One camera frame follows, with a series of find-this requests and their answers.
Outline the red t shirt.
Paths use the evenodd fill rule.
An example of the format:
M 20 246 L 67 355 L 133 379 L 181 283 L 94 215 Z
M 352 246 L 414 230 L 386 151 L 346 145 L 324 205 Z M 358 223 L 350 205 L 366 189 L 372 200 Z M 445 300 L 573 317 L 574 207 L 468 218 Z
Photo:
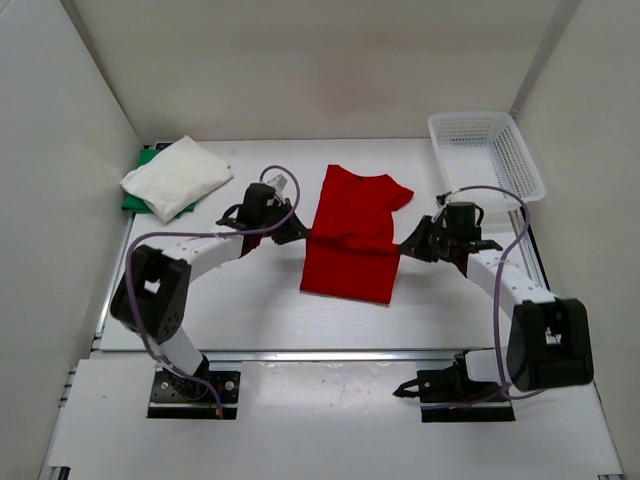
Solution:
M 361 176 L 340 165 L 326 170 L 300 289 L 388 305 L 400 262 L 393 214 L 414 192 L 391 176 Z

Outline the white t shirt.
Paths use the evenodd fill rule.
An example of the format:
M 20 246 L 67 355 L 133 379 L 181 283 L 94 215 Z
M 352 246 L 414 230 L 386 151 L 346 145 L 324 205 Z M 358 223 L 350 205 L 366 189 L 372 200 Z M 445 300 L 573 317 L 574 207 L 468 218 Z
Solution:
M 185 135 L 126 174 L 120 186 L 167 223 L 233 178 L 226 161 Z

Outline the green t shirt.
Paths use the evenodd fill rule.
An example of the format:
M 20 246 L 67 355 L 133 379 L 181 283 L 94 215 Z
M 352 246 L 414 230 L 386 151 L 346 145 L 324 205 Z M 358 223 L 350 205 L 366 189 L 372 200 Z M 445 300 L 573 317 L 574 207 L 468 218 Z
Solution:
M 142 149 L 139 152 L 138 167 L 145 166 L 159 153 L 160 150 L 156 149 Z M 143 200 L 130 193 L 125 194 L 121 204 L 121 210 L 132 214 L 152 214 L 152 210 Z

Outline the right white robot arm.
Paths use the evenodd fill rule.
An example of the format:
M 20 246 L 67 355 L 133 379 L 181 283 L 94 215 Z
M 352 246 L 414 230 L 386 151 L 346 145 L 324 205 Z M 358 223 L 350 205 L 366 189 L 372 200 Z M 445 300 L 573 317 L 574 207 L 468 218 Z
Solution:
M 536 284 L 482 237 L 483 210 L 454 202 L 424 216 L 400 254 L 453 264 L 493 300 L 496 382 L 520 392 L 582 386 L 594 379 L 587 310 Z

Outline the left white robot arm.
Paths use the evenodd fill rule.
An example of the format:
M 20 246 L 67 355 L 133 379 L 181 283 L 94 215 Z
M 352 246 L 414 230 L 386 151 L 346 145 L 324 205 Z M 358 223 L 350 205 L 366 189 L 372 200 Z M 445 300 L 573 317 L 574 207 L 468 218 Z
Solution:
M 177 233 L 180 241 L 168 248 L 140 243 L 127 254 L 110 314 L 141 338 L 171 387 L 189 402 L 219 398 L 209 380 L 207 357 L 182 327 L 189 287 L 209 271 L 248 255 L 264 238 L 284 245 L 311 237 L 284 196 L 285 184 L 281 175 L 250 184 L 242 202 L 216 222 L 222 228 L 218 232 Z

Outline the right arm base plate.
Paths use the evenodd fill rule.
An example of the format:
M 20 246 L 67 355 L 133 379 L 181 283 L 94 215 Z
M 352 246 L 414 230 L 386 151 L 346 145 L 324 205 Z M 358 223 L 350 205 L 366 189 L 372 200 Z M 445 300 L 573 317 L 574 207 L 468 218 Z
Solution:
M 439 370 L 418 370 L 414 379 L 393 392 L 400 399 L 418 399 L 422 423 L 514 422 L 511 402 L 495 382 L 468 377 L 462 359 Z

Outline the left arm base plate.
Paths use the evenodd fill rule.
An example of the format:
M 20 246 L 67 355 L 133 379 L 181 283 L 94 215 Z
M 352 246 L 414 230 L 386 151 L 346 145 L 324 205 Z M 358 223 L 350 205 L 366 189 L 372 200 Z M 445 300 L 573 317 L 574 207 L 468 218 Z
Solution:
M 208 383 L 217 392 L 217 403 L 204 385 L 176 377 L 165 369 L 154 374 L 147 417 L 151 419 L 235 420 L 241 384 L 241 372 L 210 371 Z

